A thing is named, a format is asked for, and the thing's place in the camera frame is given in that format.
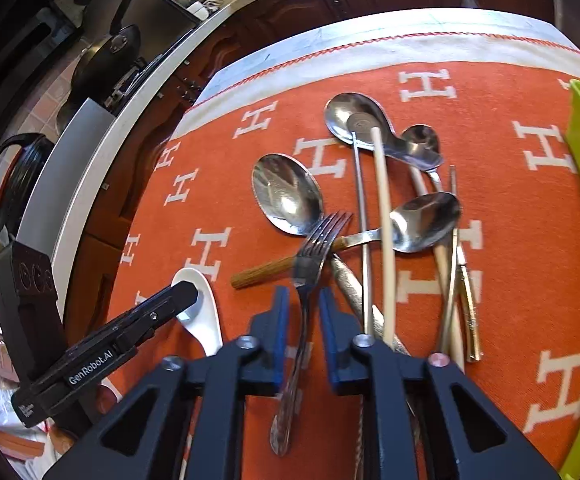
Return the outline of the small steel spoon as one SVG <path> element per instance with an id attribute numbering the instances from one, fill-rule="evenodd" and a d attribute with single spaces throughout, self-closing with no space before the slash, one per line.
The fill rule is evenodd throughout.
<path id="1" fill-rule="evenodd" d="M 427 125 L 413 125 L 408 127 L 401 136 L 408 141 L 422 143 L 426 148 L 440 152 L 439 136 Z M 461 243 L 457 247 L 457 278 L 458 292 L 464 322 L 466 326 L 467 361 L 474 363 L 482 360 L 479 324 L 476 317 L 476 295 L 470 278 L 467 259 Z"/>

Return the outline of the large steel soup spoon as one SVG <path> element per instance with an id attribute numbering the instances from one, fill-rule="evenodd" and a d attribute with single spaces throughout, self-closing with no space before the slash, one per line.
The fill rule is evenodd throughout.
<path id="1" fill-rule="evenodd" d="M 339 93 L 327 103 L 325 122 L 337 140 L 369 152 L 377 145 L 386 157 L 399 160 L 420 171 L 439 168 L 443 157 L 423 144 L 397 138 L 381 106 L 374 99 L 358 92 Z"/>

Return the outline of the steel fork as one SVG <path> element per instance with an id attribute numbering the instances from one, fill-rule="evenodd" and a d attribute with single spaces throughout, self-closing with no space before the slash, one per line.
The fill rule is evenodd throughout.
<path id="1" fill-rule="evenodd" d="M 328 214 L 306 237 L 293 259 L 291 282 L 296 289 L 297 296 L 299 296 L 301 326 L 299 326 L 299 341 L 296 346 L 292 371 L 283 387 L 279 408 L 270 426 L 269 443 L 276 456 L 287 454 L 290 445 L 297 387 L 307 347 L 311 293 L 319 283 L 323 265 L 335 239 L 352 217 L 352 212 L 347 211 Z"/>

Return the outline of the wooden-handled steel spoon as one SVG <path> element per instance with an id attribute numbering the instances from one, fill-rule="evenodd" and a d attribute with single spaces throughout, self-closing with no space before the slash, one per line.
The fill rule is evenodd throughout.
<path id="1" fill-rule="evenodd" d="M 438 244 L 457 228 L 460 215 L 460 202 L 450 192 L 424 194 L 409 200 L 390 212 L 393 249 L 402 254 L 413 254 Z M 288 256 L 235 273 L 230 284 L 241 289 L 265 282 L 290 270 L 292 262 L 293 256 Z"/>

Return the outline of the black kettle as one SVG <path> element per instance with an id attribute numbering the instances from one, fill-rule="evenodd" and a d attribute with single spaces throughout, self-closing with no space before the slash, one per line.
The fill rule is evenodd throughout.
<path id="1" fill-rule="evenodd" d="M 5 230 L 9 238 L 17 236 L 29 197 L 54 143 L 40 132 L 19 133 L 0 144 L 0 156 L 12 146 L 18 152 L 0 186 L 0 234 Z"/>

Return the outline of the orange H-pattern table cloth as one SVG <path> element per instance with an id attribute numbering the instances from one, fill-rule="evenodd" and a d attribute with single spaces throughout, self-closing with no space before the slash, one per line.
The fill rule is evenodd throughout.
<path id="1" fill-rule="evenodd" d="M 115 314 L 125 479 L 580 478 L 580 50 L 383 32 L 256 67 L 183 115 Z"/>

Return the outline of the black wok on stove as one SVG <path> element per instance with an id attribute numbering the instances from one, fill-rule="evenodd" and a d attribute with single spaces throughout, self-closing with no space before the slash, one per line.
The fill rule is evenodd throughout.
<path id="1" fill-rule="evenodd" d="M 111 21 L 108 35 L 92 44 L 79 62 L 70 81 L 68 102 L 80 105 L 87 99 L 105 101 L 115 84 L 139 56 L 141 32 L 137 25 L 124 26 L 122 19 L 132 0 L 122 0 Z"/>

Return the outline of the white ceramic soup spoon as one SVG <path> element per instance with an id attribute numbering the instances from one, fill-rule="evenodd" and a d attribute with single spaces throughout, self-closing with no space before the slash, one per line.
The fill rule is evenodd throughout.
<path id="1" fill-rule="evenodd" d="M 223 346 L 217 304 L 209 281 L 197 269 L 180 269 L 171 285 L 189 282 L 198 289 L 198 299 L 191 307 L 177 315 L 179 323 L 192 335 L 204 351 L 205 356 L 215 356 Z"/>

